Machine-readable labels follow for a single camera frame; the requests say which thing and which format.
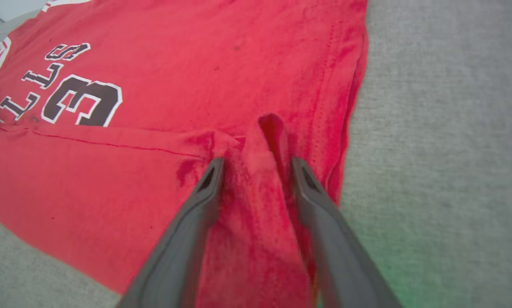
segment red shirt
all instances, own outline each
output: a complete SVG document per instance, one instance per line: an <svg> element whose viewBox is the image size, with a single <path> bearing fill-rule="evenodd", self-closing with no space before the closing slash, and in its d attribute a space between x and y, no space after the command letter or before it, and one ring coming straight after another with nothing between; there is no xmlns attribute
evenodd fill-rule
<svg viewBox="0 0 512 308"><path fill-rule="evenodd" d="M289 160L338 203L366 1L65 2L0 47L0 222L124 292L225 156L199 306L311 305Z"/></svg>

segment gray tablecloth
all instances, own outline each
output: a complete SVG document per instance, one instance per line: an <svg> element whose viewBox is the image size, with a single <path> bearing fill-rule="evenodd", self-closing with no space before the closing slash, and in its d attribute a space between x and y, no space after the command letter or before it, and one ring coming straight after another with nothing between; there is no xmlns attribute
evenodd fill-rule
<svg viewBox="0 0 512 308"><path fill-rule="evenodd" d="M371 0L341 209L406 307L512 307L512 0ZM0 307L119 296L0 225Z"/></svg>

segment red fabric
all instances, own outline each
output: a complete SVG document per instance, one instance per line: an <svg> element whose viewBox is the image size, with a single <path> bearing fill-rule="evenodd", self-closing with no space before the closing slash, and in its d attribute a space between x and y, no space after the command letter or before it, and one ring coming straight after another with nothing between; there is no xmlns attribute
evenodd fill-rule
<svg viewBox="0 0 512 308"><path fill-rule="evenodd" d="M225 156L198 305L310 306L289 159L307 160L338 202L366 1L57 4L0 53L0 222L124 292L207 164ZM53 98L69 77L86 91ZM76 93L87 95L70 106ZM115 109L102 113L104 97L120 97ZM17 115L6 99L36 103Z"/></svg>

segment gray fabric surface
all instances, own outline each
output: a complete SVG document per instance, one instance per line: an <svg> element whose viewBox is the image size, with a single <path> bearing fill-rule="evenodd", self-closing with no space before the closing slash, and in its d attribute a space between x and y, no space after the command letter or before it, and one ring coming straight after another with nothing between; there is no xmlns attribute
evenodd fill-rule
<svg viewBox="0 0 512 308"><path fill-rule="evenodd" d="M371 0L342 211L406 307L512 307L512 0Z"/></svg>

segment wrinkled fabric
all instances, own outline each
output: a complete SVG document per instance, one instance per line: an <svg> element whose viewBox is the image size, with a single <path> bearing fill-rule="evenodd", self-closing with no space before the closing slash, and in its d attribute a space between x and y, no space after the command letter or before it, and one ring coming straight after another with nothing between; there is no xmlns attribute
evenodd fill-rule
<svg viewBox="0 0 512 308"><path fill-rule="evenodd" d="M0 222L125 292L223 156L198 306L310 306L289 161L338 203L366 2L78 2L0 46Z"/></svg>

